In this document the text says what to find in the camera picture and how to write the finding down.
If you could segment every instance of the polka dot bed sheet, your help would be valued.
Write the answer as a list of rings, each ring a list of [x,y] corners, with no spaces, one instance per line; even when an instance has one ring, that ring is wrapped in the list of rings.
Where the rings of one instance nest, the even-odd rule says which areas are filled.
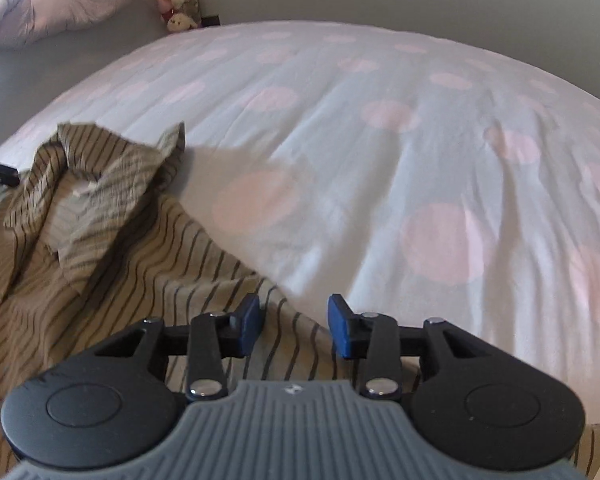
[[[270,22],[136,50],[0,160],[26,168],[60,121],[150,144],[185,121],[173,191],[296,309],[324,322],[340,292],[401,324],[445,317],[600,422],[600,101],[579,88],[440,38]]]

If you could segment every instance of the screw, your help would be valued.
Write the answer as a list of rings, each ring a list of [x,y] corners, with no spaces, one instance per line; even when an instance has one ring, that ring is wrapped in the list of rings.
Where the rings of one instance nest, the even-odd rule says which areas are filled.
[[[394,380],[387,379],[386,377],[380,377],[377,379],[371,379],[365,384],[366,390],[373,395],[385,396],[391,395],[398,391],[398,383]]]
[[[220,393],[222,384],[213,379],[199,379],[191,383],[189,390],[196,397],[211,397]]]

